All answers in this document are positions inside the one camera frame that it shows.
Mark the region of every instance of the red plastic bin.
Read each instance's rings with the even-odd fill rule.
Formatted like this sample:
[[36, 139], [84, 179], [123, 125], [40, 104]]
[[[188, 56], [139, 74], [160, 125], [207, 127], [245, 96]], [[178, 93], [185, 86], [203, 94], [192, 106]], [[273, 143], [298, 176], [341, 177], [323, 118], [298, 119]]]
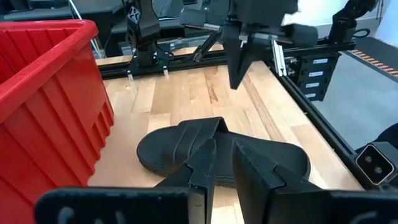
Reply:
[[0, 217], [33, 223], [36, 200], [86, 185], [113, 125], [91, 21], [0, 23]]

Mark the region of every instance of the wooden surface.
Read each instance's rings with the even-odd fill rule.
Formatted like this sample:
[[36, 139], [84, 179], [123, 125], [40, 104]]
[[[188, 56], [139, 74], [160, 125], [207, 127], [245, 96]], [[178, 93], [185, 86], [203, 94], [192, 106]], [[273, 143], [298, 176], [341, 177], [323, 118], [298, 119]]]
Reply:
[[[130, 59], [109, 58], [98, 64]], [[132, 85], [127, 78], [106, 80], [104, 84], [115, 113], [115, 125], [90, 185], [153, 187], [162, 178], [140, 165], [136, 156], [139, 141], [155, 129], [185, 119], [223, 116], [230, 131], [305, 149], [312, 165], [310, 181], [319, 187], [361, 189], [262, 62], [252, 64], [238, 90], [229, 89], [226, 66], [137, 78]], [[243, 223], [234, 189], [216, 187], [213, 208], [213, 223]]]

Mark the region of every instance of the black slide sandal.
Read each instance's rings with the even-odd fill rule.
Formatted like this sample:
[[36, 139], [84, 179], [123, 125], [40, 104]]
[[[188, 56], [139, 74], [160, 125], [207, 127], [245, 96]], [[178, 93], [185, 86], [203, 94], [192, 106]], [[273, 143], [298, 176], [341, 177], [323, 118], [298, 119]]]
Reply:
[[138, 145], [140, 163], [149, 171], [167, 176], [188, 159], [207, 139], [216, 142], [215, 184], [234, 187], [233, 139], [261, 150], [294, 174], [308, 180], [311, 165], [305, 151], [293, 144], [252, 138], [228, 131], [221, 117], [182, 121], [177, 126], [149, 133]]

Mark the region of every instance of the white label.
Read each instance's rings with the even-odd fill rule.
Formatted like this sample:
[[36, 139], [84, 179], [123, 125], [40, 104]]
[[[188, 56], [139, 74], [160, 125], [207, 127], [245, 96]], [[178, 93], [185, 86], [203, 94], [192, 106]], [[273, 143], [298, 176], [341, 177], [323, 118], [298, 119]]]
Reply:
[[323, 75], [323, 72], [311, 72], [309, 77], [317, 77]]
[[319, 83], [308, 83], [305, 85], [306, 88], [313, 88], [313, 87], [318, 87]]
[[318, 63], [327, 63], [328, 59], [324, 58], [324, 59], [316, 59], [313, 61], [314, 64], [318, 64]]
[[307, 98], [313, 98], [313, 97], [316, 97], [317, 94], [316, 94], [316, 93], [311, 93], [311, 94], [306, 94], [305, 96], [306, 96]]

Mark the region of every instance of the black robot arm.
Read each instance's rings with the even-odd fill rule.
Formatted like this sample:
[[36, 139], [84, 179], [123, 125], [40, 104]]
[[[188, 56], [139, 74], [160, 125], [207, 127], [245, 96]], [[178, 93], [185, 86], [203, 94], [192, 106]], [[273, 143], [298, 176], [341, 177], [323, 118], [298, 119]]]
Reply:
[[345, 7], [333, 16], [329, 40], [332, 43], [351, 42], [357, 25], [356, 19], [372, 11], [379, 0], [349, 0]]

